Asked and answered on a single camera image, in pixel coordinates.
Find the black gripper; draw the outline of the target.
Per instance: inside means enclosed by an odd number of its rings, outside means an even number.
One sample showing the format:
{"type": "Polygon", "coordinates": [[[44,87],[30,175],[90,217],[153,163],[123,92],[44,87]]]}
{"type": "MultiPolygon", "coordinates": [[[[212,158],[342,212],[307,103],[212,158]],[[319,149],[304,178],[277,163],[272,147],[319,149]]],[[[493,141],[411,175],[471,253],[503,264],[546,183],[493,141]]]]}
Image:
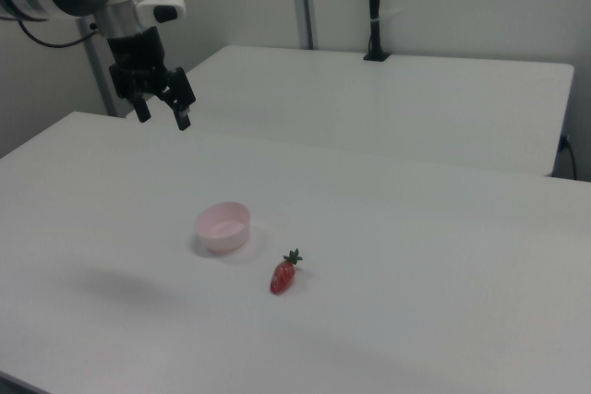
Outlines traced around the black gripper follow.
{"type": "Polygon", "coordinates": [[[115,92],[121,99],[133,100],[141,123],[151,119],[143,94],[156,95],[173,112],[178,129],[191,125],[190,106],[196,97],[182,67],[168,71],[164,48],[156,27],[130,37],[108,39],[115,63],[109,67],[115,92]]]}

